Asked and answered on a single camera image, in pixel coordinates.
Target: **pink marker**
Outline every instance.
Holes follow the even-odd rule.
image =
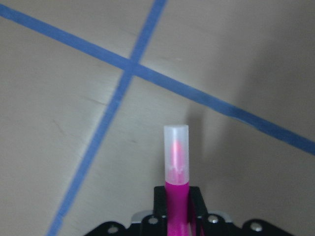
[[[188,125],[164,127],[167,235],[188,236]]]

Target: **blue tape line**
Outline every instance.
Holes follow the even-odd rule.
[[[170,77],[162,75],[142,65],[138,65],[134,71],[139,76],[155,85],[161,86],[178,95],[188,98],[194,102],[205,105],[223,115],[235,118],[245,124],[248,124],[261,132],[268,134],[276,139],[284,141],[296,148],[315,155],[315,142],[284,129],[276,124],[266,121],[258,116],[246,112],[216,97],[206,94],[193,87],[185,85]]]
[[[107,49],[99,47],[73,34],[65,32],[59,28],[51,26],[45,22],[37,20],[19,11],[13,10],[2,4],[0,4],[0,16],[30,28],[47,37],[55,39],[65,45],[75,48],[122,70],[130,67],[130,61],[122,56],[119,56],[111,51],[108,51]]]
[[[156,0],[151,8],[151,11],[147,17],[147,20],[141,30],[141,33],[138,37],[138,40],[135,44],[134,49],[132,50],[131,57],[132,58],[132,67],[127,68],[122,77],[120,78],[119,85],[115,90],[112,99],[103,114],[103,117],[98,125],[96,132],[90,142],[90,145],[83,157],[83,160],[80,163],[80,166],[68,188],[64,199],[62,201],[61,206],[59,207],[57,214],[51,223],[51,226],[47,232],[47,236],[56,236],[63,224],[63,218],[69,212],[75,197],[88,173],[89,168],[99,150],[99,147],[106,135],[106,132],[117,112],[121,101],[130,85],[131,79],[133,77],[133,70],[135,66],[140,61],[143,53],[148,46],[149,40],[154,32],[155,26],[160,18],[162,10],[165,6],[165,0]]]

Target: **gray floor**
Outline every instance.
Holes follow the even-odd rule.
[[[0,0],[129,58],[153,1]],[[315,3],[169,0],[141,64],[315,141]],[[1,235],[45,235],[122,71],[0,18]],[[151,209],[165,124],[209,210],[315,231],[314,156],[134,77],[58,235]]]

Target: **clear plastic cap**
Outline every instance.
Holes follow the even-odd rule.
[[[189,181],[188,125],[164,126],[165,181],[183,185]]]

